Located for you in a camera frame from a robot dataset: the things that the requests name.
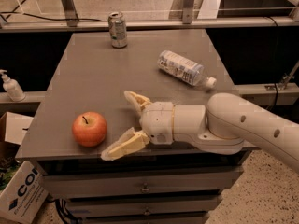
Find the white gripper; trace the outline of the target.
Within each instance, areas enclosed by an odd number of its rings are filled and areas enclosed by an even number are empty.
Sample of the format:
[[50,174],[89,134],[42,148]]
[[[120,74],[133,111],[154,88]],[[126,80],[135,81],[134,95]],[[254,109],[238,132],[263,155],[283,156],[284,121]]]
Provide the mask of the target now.
[[102,151],[102,160],[114,161],[135,153],[145,148],[150,141],[154,145],[170,145],[174,142],[172,132],[174,105],[171,102],[151,103],[150,98],[133,91],[125,91],[124,97],[141,117],[140,125],[144,132],[130,128]]

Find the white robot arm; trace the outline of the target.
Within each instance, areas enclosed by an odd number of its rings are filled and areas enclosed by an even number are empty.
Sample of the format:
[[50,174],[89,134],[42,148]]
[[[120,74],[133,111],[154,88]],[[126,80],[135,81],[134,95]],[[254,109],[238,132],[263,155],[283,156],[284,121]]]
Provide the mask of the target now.
[[299,124],[239,96],[216,93],[206,105],[152,102],[132,91],[124,96],[135,107],[141,129],[127,130],[103,150],[104,161],[136,153],[149,143],[183,142],[205,152],[229,155],[249,142],[299,172]]

